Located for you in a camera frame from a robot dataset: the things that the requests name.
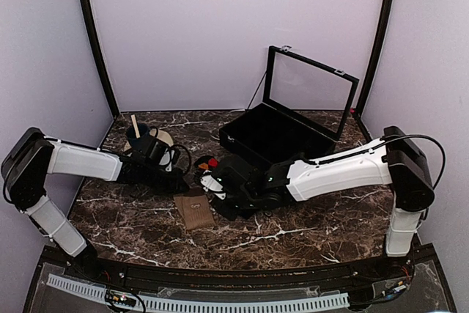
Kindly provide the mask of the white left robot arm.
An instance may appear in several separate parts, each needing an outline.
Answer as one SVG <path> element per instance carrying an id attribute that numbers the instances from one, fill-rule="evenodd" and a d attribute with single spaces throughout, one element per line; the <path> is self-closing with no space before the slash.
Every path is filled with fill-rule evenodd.
<path id="1" fill-rule="evenodd" d="M 187 171 L 177 166 L 177 148 L 147 135 L 138 147 L 114 152 L 54 138 L 30 127 L 1 163 L 5 199 L 75 259 L 74 267 L 85 279 L 96 281 L 103 275 L 103 263 L 90 254 L 92 244 L 50 196 L 47 187 L 52 178 L 91 178 L 144 185 L 157 194 L 181 194 L 189 186 Z"/>

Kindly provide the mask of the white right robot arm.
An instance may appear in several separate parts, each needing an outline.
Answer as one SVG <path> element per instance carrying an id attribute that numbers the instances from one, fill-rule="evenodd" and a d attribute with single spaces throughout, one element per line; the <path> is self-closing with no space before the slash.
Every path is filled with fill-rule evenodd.
<path id="1" fill-rule="evenodd" d="M 233 155 L 199 180 L 204 190 L 215 194 L 215 208 L 225 218 L 251 216 L 362 186 L 390 186 L 394 203 L 385 254 L 374 262 L 374 273 L 389 279 L 401 269 L 402 257 L 409 253 L 439 183 L 432 179 L 427 158 L 414 139 L 417 135 L 389 126 L 380 138 L 360 147 L 316 159 L 299 154 L 265 172 Z"/>

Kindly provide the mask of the black argyle sock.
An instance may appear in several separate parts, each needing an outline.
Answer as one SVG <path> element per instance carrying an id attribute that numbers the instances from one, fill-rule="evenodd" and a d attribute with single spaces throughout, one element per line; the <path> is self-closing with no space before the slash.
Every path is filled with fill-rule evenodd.
<path id="1" fill-rule="evenodd" d="M 204 155 L 198 158 L 193 166 L 195 168 L 194 182 L 202 188 L 200 183 L 201 177 L 206 174 L 212 176 L 213 171 L 218 166 L 218 160 L 212 155 Z M 249 219 L 257 213 L 257 210 L 243 210 L 239 206 L 232 204 L 228 201 L 227 194 L 225 200 L 220 200 L 215 194 L 212 195 L 213 198 L 210 201 L 211 208 L 228 221 L 235 221 L 238 217 Z"/>

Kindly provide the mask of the tan brown sock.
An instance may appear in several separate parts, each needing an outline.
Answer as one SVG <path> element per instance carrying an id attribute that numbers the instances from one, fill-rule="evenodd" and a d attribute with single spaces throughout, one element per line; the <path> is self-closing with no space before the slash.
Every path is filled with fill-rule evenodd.
<path id="1" fill-rule="evenodd" d="M 184 194 L 177 194 L 173 200 L 188 231 L 215 226 L 208 198 L 202 188 L 192 188 Z"/>

